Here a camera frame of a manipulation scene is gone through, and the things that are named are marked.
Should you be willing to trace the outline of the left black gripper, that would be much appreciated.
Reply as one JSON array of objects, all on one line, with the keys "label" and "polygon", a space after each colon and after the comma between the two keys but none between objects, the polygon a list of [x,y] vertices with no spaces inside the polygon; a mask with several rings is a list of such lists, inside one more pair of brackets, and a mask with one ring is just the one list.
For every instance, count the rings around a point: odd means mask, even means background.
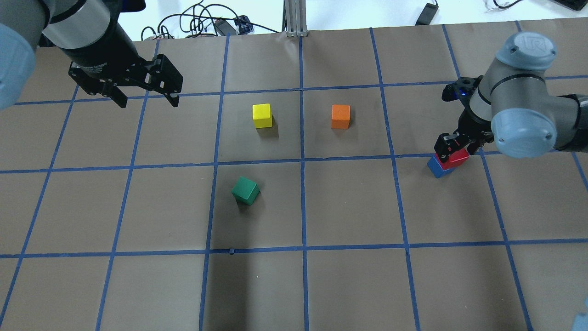
[{"label": "left black gripper", "polygon": [[126,108],[128,97],[120,87],[137,86],[162,94],[174,108],[179,106],[183,76],[164,54],[151,61],[138,57],[122,66],[107,62],[84,66],[79,59],[71,59],[68,74],[87,94],[102,95],[120,108]]}]

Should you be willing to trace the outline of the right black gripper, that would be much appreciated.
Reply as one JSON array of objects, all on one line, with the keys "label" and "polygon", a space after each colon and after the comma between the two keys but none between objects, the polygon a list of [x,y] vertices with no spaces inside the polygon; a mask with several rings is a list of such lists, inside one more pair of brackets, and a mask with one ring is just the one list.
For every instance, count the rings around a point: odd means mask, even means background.
[{"label": "right black gripper", "polygon": [[458,119],[458,127],[452,134],[439,134],[435,141],[434,151],[441,163],[446,163],[449,157],[466,147],[468,155],[475,155],[481,146],[494,141],[491,122],[475,114],[470,106],[474,96],[478,96],[478,86],[482,77],[461,77],[443,89],[441,99],[445,102],[459,100],[464,111]]}]

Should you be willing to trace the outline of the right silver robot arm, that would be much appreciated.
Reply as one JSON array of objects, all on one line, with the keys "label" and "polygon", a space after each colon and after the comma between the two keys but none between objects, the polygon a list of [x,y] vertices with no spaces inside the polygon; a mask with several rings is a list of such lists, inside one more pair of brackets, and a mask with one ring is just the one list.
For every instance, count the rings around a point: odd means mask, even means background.
[{"label": "right silver robot arm", "polygon": [[461,77],[445,86],[442,100],[460,101],[464,111],[452,133],[440,134],[435,157],[444,168],[452,155],[475,154],[494,143],[500,153],[534,158],[553,149],[587,152],[587,97],[551,96],[545,71],[556,59],[556,44],[537,32],[509,36],[484,75]]}]

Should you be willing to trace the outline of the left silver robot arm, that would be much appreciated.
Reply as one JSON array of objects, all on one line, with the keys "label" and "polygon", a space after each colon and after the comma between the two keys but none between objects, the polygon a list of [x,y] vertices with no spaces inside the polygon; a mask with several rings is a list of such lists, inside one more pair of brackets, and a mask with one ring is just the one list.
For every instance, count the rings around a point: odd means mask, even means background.
[{"label": "left silver robot arm", "polygon": [[141,57],[123,27],[123,12],[142,0],[3,0],[0,5],[0,106],[13,106],[35,69],[35,52],[48,40],[71,59],[68,75],[90,96],[124,108],[121,87],[136,86],[178,107],[183,76],[166,55]]}]

